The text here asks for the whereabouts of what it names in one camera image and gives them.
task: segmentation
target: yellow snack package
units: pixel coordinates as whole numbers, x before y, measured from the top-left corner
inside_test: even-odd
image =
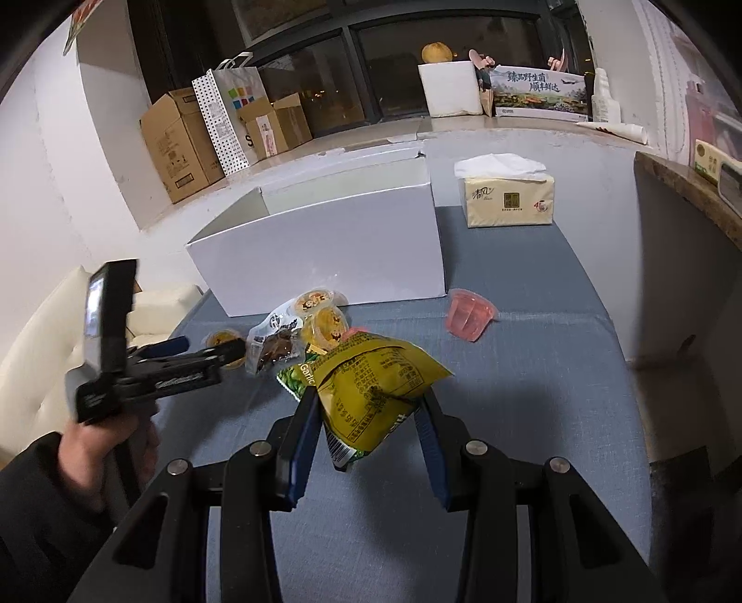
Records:
[[[369,454],[412,414],[427,388],[451,375],[417,346],[373,333],[357,333],[299,369],[318,388],[339,469]]]

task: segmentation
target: open cardboard box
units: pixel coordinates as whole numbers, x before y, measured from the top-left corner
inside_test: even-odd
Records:
[[[422,157],[253,189],[186,249],[228,316],[268,313],[316,287],[350,304],[445,295]]]

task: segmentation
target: white chair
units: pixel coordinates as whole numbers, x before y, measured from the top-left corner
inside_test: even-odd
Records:
[[[65,373],[82,364],[90,275],[73,270],[31,316],[0,364],[0,466],[36,438],[62,431],[70,412]],[[167,339],[201,297],[195,285],[134,296],[130,345]]]

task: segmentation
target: tufted backrest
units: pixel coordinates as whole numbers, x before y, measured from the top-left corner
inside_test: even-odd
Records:
[[[0,462],[35,435],[59,431],[68,413],[65,373],[82,364],[82,323],[89,274],[78,267],[44,300],[0,364]]]

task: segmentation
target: dark floor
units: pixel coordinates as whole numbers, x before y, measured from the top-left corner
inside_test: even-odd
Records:
[[[704,366],[635,371],[652,487],[649,565],[670,603],[742,602],[742,457]]]

